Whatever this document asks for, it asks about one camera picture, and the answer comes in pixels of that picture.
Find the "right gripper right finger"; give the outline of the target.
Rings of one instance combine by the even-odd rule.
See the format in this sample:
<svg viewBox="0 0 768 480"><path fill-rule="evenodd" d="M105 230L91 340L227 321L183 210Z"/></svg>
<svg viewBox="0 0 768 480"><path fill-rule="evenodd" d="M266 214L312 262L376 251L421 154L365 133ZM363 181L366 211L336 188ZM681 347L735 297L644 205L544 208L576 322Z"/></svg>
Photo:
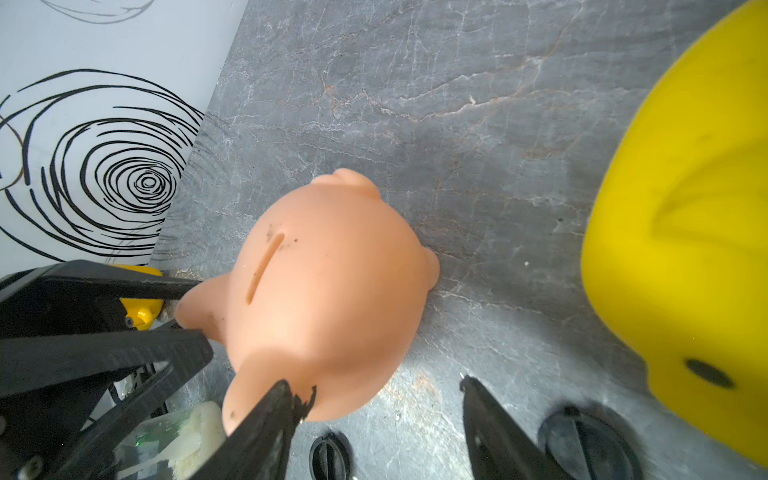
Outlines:
<svg viewBox="0 0 768 480"><path fill-rule="evenodd" d="M475 377L460 382L468 457L476 479L566 479Z"/></svg>

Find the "clear jar with white contents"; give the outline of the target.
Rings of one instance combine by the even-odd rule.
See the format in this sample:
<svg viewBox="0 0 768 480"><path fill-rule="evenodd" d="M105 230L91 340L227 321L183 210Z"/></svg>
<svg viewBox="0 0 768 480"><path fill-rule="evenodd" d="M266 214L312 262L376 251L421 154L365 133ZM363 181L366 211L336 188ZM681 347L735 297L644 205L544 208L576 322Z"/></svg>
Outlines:
<svg viewBox="0 0 768 480"><path fill-rule="evenodd" d="M189 479L226 440L220 407L204 402L152 418L115 448L118 479Z"/></svg>

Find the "pink piggy bank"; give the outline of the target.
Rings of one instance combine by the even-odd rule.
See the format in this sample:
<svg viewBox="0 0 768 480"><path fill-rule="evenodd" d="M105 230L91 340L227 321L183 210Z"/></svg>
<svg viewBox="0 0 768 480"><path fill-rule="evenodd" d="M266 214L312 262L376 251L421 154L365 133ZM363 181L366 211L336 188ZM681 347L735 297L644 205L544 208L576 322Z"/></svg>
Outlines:
<svg viewBox="0 0 768 480"><path fill-rule="evenodd" d="M282 380L309 421L332 421L394 375L439 275L436 254L376 185L343 168L269 207L232 269L188 291L176 319L226 350L227 433Z"/></svg>

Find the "yellow mug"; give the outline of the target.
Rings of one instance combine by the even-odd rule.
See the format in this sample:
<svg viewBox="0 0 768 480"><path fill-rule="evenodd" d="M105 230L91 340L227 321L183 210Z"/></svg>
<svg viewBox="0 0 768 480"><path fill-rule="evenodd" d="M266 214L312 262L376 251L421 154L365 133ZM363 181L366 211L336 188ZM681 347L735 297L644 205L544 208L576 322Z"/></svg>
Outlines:
<svg viewBox="0 0 768 480"><path fill-rule="evenodd" d="M162 276L160 270L147 266L115 264L115 267L153 276ZM161 299L122 298L121 303L126 310L128 324L139 331L149 330L164 306L164 301Z"/></svg>

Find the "black plug near yellow pig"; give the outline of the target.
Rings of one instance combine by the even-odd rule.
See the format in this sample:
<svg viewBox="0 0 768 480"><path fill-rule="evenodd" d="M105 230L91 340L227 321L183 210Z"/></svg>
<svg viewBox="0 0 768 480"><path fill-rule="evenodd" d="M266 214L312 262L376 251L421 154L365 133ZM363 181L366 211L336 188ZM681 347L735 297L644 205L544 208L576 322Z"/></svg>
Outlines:
<svg viewBox="0 0 768 480"><path fill-rule="evenodd" d="M620 433L575 405L565 405L547 417L537 442L571 479L644 478L638 456Z"/></svg>

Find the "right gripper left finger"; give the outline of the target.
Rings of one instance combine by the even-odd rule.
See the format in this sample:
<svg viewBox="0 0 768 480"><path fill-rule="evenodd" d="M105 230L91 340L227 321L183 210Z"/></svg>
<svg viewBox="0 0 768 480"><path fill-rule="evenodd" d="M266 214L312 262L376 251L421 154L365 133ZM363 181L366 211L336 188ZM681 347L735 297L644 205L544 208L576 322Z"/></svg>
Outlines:
<svg viewBox="0 0 768 480"><path fill-rule="evenodd" d="M295 430L310 413L316 392L313 387L302 401L287 381L278 381L203 465L203 478L283 479Z"/></svg>

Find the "black plug near pink pig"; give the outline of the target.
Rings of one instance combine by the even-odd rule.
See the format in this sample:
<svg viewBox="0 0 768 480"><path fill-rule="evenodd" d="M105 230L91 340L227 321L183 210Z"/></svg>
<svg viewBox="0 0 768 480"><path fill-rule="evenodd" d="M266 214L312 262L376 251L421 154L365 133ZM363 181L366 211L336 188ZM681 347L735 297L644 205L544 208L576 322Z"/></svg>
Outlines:
<svg viewBox="0 0 768 480"><path fill-rule="evenodd" d="M352 457L345 438L329 431L317 437L309 452L313 480L352 480Z"/></svg>

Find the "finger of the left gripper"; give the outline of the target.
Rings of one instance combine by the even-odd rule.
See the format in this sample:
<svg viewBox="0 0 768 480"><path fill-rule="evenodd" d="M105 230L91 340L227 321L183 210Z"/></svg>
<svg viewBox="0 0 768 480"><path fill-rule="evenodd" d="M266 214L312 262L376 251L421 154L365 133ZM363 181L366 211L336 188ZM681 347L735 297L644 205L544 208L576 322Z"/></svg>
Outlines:
<svg viewBox="0 0 768 480"><path fill-rule="evenodd" d="M1 337L137 330L122 298L179 300L198 284L86 260L12 273L1 279Z"/></svg>
<svg viewBox="0 0 768 480"><path fill-rule="evenodd" d="M2 478L112 478L117 445L212 356L197 330L2 341ZM88 420L110 385L156 362L163 369L95 421Z"/></svg>

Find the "yellow piggy bank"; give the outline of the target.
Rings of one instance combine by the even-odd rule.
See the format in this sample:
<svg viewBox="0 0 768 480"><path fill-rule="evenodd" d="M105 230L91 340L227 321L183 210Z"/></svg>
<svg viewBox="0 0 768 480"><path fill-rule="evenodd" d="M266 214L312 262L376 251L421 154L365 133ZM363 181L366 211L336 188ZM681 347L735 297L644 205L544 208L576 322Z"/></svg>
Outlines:
<svg viewBox="0 0 768 480"><path fill-rule="evenodd" d="M723 18L649 93L602 182L581 272L652 394L765 465L765 2Z"/></svg>

